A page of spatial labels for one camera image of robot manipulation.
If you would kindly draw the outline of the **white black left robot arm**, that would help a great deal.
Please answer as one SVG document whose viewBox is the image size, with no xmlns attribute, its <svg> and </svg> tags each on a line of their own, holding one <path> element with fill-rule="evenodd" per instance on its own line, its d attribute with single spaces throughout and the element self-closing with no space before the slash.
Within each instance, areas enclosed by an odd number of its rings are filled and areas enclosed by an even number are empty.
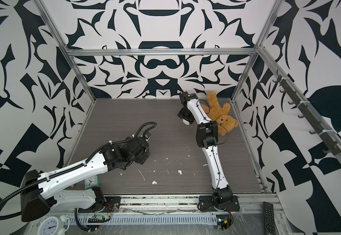
<svg viewBox="0 0 341 235">
<path fill-rule="evenodd" d="M 17 216 L 30 222 L 45 216 L 55 208 L 54 196 L 71 185 L 115 169 L 126 170 L 133 162 L 144 164 L 150 156 L 149 131 L 157 126 L 154 121 L 142 124 L 137 132 L 123 141 L 109 142 L 97 148 L 87 159 L 64 168 L 39 174 L 36 170 L 25 175 L 22 187 L 0 201 L 0 212 L 9 200 L 19 195 L 21 210 L 0 215 L 0 220 Z"/>
</svg>

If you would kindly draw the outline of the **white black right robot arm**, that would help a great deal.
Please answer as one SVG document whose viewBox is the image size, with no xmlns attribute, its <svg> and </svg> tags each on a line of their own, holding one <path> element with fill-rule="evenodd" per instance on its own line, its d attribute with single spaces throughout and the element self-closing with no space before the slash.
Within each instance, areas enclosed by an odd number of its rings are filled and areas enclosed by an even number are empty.
<svg viewBox="0 0 341 235">
<path fill-rule="evenodd" d="M 183 108 L 178 117 L 186 125 L 197 123 L 196 143 L 205 154 L 211 174 L 212 205 L 218 210 L 227 210 L 233 203 L 234 196 L 219 159 L 218 124 L 202 109 L 196 94 L 182 92 L 179 97 Z"/>
</svg>

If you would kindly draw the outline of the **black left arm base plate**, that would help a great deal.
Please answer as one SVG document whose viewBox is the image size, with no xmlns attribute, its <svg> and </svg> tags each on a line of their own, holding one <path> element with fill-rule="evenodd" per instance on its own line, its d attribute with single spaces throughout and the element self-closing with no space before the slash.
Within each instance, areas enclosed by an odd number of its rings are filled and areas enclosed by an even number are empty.
<svg viewBox="0 0 341 235">
<path fill-rule="evenodd" d="M 113 209 L 119 209 L 121 206 L 121 197 L 120 196 L 106 196 L 104 208 L 106 211 L 112 211 Z"/>
</svg>

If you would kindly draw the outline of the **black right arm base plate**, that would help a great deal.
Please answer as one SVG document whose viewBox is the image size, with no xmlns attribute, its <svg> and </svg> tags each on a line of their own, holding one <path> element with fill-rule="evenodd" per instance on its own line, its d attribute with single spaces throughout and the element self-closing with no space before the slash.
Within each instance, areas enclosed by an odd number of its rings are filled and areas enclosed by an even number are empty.
<svg viewBox="0 0 341 235">
<path fill-rule="evenodd" d="M 217 212 L 217 211 L 240 211 L 240 205 L 238 202 L 238 197 L 233 195 L 232 199 L 228 202 L 218 204 L 217 199 L 212 195 L 199 196 L 199 202 L 197 208 L 202 212 Z"/>
</svg>

